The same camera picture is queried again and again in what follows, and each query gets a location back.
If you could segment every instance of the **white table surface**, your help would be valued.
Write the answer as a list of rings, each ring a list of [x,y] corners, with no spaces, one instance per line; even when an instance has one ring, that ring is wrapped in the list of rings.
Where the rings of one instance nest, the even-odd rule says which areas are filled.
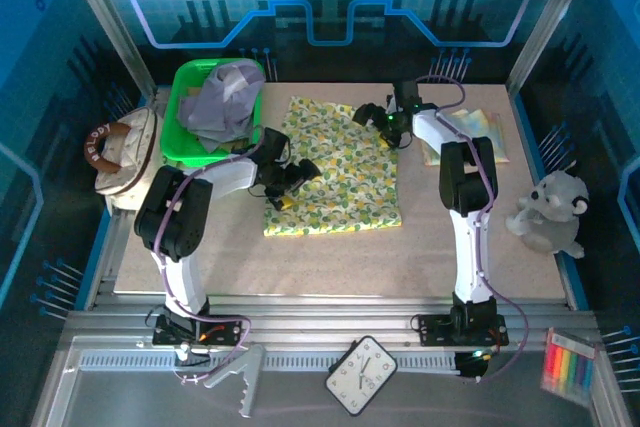
[[[462,106],[498,112],[508,164],[498,164],[499,195],[491,214],[490,275],[494,287],[517,298],[564,298],[551,255],[528,250],[504,226],[518,197],[531,186],[511,104],[504,86],[470,85]],[[268,83],[263,90],[266,126],[281,128],[293,95],[359,106],[385,104],[389,84]],[[421,85],[425,102],[455,101],[451,85]],[[264,237],[264,199],[246,191],[211,202],[205,238],[197,251],[209,294],[382,295],[450,297],[456,278],[455,241],[438,192],[438,167],[425,167],[420,143],[399,154],[401,227],[307,237]],[[131,232],[115,291],[160,293],[162,281],[142,242]]]

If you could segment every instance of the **clock face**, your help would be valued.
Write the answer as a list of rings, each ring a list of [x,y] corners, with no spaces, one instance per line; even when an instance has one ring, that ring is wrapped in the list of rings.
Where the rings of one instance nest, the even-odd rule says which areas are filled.
[[[373,337],[363,337],[326,380],[326,386],[351,415],[359,415],[398,364]]]

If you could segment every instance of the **yellow cloth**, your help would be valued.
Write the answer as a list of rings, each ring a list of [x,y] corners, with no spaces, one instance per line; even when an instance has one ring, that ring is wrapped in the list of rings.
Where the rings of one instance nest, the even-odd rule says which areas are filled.
[[[283,132],[294,162],[309,158],[321,176],[291,195],[282,212],[267,203],[266,236],[353,232],[399,226],[397,152],[378,131],[351,119],[350,105],[292,97]]]
[[[504,148],[504,135],[499,114],[494,112],[485,114],[480,109],[473,112],[460,109],[446,116],[456,127],[471,137],[489,137],[493,144],[493,156],[496,163],[509,162]],[[440,165],[440,156],[424,141],[422,141],[422,154],[427,166]]]

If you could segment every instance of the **green plastic tray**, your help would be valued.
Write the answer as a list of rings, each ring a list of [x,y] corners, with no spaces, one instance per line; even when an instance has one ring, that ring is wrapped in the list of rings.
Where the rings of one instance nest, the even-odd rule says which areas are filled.
[[[219,162],[229,156],[224,148],[218,148],[209,153],[205,150],[198,138],[187,131],[178,121],[178,109],[180,99],[187,96],[189,87],[202,87],[211,71],[218,65],[227,64],[236,60],[250,59],[198,59],[187,62],[178,69],[173,79],[171,95],[167,104],[164,127],[160,136],[160,149],[167,159],[182,162],[187,167],[202,167],[203,165]],[[253,125],[260,124],[260,108],[262,104],[262,92],[258,93],[256,103],[253,106]],[[252,142],[260,139],[260,132],[256,130]]]

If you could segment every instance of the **teddy bear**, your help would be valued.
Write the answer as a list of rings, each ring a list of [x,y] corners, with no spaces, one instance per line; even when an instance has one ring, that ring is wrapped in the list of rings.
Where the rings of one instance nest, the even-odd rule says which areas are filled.
[[[518,200],[517,215],[506,219],[506,227],[532,250],[542,253],[564,251],[575,259],[584,248],[575,241],[579,217],[587,211],[589,193],[578,177],[558,170],[547,175],[531,194]]]

